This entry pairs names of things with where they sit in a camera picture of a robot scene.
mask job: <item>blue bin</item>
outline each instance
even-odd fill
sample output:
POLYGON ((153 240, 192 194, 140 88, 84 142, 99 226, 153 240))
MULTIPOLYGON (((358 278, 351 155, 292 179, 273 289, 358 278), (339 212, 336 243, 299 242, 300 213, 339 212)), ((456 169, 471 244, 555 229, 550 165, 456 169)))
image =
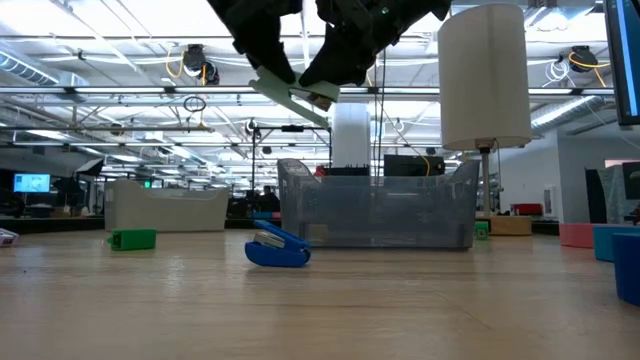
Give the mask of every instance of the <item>blue bin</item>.
POLYGON ((593 248, 596 259, 613 261, 613 234, 640 234, 640 226, 593 225, 593 248))
POLYGON ((640 234, 614 234, 613 259, 618 297, 640 306, 640 234))

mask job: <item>green block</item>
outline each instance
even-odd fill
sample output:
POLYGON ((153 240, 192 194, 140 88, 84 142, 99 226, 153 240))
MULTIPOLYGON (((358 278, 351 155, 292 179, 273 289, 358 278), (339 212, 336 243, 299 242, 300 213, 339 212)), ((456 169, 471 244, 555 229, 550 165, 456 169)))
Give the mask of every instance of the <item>green block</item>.
POLYGON ((476 221, 474 234, 476 240, 489 240, 489 223, 486 221, 476 221))
POLYGON ((144 250, 155 247, 155 229, 113 230, 111 232, 111 250, 144 250))

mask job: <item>black cable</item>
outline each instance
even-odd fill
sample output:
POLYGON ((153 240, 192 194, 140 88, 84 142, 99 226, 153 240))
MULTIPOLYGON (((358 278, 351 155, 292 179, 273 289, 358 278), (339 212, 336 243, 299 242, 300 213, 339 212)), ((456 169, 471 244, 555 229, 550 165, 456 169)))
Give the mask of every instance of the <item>black cable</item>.
POLYGON ((387 49, 385 48, 383 50, 383 54, 382 54, 382 99, 380 101, 380 126, 378 129, 378 166, 377 166, 377 170, 378 170, 378 178, 380 177, 380 163, 381 163, 381 157, 382 157, 382 129, 384 127, 384 87, 386 85, 387 82, 387 49))

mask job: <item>blue stapler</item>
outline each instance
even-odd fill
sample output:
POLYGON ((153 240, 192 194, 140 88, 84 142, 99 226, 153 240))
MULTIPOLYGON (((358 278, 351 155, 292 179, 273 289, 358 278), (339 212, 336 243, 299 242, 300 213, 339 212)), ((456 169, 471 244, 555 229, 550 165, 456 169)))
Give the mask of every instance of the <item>blue stapler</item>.
POLYGON ((258 220, 255 225, 265 230, 244 245, 247 258, 260 266, 301 267, 311 258, 311 245, 295 235, 258 220))

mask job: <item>plastic storage container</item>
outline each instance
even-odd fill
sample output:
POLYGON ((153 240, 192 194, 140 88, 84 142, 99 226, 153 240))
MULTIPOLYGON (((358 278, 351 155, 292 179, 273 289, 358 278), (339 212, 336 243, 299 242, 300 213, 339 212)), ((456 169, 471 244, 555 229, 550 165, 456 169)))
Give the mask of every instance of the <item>plastic storage container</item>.
POLYGON ((479 162, 437 177, 314 177, 278 161, 282 228, 320 247, 473 245, 479 162))

